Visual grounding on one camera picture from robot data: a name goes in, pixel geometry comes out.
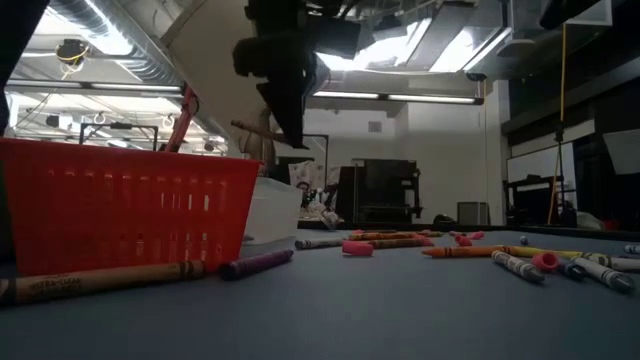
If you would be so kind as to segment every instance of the cable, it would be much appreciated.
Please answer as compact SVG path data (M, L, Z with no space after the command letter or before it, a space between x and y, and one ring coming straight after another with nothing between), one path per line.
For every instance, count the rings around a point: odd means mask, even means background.
M485 217L485 225L489 225L489 212L491 210L491 207L489 205L489 139L487 136L487 79L482 80L482 86L483 86L483 93L482 93L482 98L484 99L484 103L482 104L482 108L484 110L484 166L485 166L485 172L486 172L486 180L485 180L485 185L486 185L486 201L487 201L487 211L486 211L486 217ZM480 205L478 205L478 219L480 218Z
M567 68L567 24L562 25L562 72L560 76L560 126L564 122L564 87ZM551 225L551 214L553 214L553 205L556 199L556 181L558 178L558 164L560 163L560 152L562 151L562 141L558 141L558 155L556 156L556 169L553 172L553 184L551 186L551 202L549 203L549 215L547 216L547 225Z
M69 77L69 75L74 74L80 70L82 70L82 68L79 68L78 70L75 71L69 71L67 70L64 75L62 75L62 78L60 79L61 81L64 81L67 77ZM23 122L29 120L29 122L24 125L22 128L25 128L27 125L29 125L31 123L31 121L33 121L38 115L40 115L41 111L38 111L39 108L44 109L44 107L47 105L47 103L49 102L49 100L51 99L51 97L58 91L58 89L54 89L52 92L50 92L49 94L47 94L47 96L44 97L44 99L42 99L38 105L36 105L35 108L33 108L33 110L31 110L27 115L25 115L22 119L20 119L17 123L16 123L16 130L18 129L18 126L20 126L20 124L22 124Z

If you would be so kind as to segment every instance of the orange crayon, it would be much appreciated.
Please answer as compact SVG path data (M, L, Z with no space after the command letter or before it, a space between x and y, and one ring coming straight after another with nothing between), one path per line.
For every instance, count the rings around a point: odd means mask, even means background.
M473 257L486 256L489 257L494 251L502 251L511 254L509 246L469 246L469 247L440 247L423 250L422 253L433 257Z

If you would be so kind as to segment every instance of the light fixture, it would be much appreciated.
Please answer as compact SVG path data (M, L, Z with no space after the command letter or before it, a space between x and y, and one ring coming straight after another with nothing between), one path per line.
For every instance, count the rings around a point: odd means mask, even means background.
M10 86L47 86L60 89L80 89L82 85L75 81L51 81L51 80L26 80L26 79L9 79L7 87Z
M502 43L502 40L504 40L507 36L509 36L509 34L511 34L511 28L510 27L505 28L504 30L502 30L502 32L500 34L498 34L498 36L489 45L487 45L482 51L480 51L476 56L474 56L473 59L471 59L462 68L462 70L464 70L464 71L471 70L471 68L476 66L476 64L478 64L480 62L480 60L484 59L485 56L489 55L491 50L493 50L496 46L500 45L500 43Z
M450 103L450 104L473 104L473 98L456 98L446 96L428 96L428 95L388 95L392 101L406 102L427 102L427 103Z
M462 29L447 45L430 72L456 72L473 57L473 36L467 29Z
M375 100L378 98L378 94L352 93L352 92L341 92L341 91L318 91L317 93L313 94L313 96L344 98L344 99L371 99L371 100Z
M450 97L437 95L404 95L404 94L376 94L376 93L351 93L340 91L318 91L314 97L326 97L335 99L360 99L380 101L403 101L446 104L477 104L478 100L470 97Z
M415 29L415 31L411 35L411 38L409 38L407 46L396 58L396 66L404 65L407 63L407 61L409 61L409 58L411 57L411 55L413 55L413 53L416 51L416 48L420 44L420 40L422 40L424 34L427 32L427 29L429 29L429 25L431 25L431 18L423 19L420 22L418 28Z
M179 86L166 85L93 83L92 86L94 89L100 90L182 91Z

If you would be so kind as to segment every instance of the yellow crayon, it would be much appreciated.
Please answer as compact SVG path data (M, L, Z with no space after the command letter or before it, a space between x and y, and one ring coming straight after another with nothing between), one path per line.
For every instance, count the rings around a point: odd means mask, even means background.
M582 254L584 254L582 251L547 250L547 249L532 248L528 246L510 246L510 248L512 249L511 254L513 256L520 256L520 257L534 257L542 253L552 253L557 256L571 259L572 257L576 257L576 256L582 257Z

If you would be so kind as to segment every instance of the gray table surface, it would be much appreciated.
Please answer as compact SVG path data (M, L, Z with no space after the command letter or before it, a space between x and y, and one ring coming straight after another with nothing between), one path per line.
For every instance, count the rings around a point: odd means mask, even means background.
M515 245L520 235L487 233L482 244ZM526 235L555 249L621 254L624 245ZM292 243L247 246L243 256ZM591 280L550 275L532 285L488 258L307 250L237 282L207 278L0 310L0 359L637 360L639 305L640 294Z

